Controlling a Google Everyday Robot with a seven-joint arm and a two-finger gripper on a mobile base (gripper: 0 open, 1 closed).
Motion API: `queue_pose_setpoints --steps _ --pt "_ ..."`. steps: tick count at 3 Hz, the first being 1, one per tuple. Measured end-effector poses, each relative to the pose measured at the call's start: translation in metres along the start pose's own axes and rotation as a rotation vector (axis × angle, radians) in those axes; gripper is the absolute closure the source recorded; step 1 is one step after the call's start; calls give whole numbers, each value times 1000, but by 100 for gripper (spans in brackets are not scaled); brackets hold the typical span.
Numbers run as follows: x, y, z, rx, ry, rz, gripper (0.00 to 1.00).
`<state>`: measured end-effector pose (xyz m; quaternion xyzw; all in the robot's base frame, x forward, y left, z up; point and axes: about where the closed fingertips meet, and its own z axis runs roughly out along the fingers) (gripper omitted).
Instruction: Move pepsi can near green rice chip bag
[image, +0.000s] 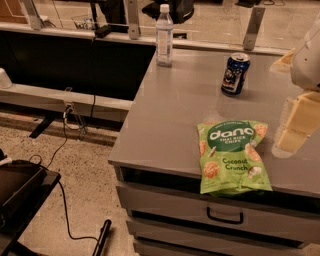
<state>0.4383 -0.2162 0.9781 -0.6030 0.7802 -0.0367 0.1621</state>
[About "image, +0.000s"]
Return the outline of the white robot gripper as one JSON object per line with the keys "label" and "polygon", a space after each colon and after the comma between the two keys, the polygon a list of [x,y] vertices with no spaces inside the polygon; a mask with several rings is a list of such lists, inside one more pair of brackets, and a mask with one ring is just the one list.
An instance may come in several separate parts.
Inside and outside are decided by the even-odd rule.
{"label": "white robot gripper", "polygon": [[[295,85],[304,90],[319,90],[320,17],[317,17],[296,48],[276,60],[270,71],[290,72]],[[316,91],[304,91],[295,99],[286,99],[274,136],[274,154],[295,154],[320,128],[320,93]]]}

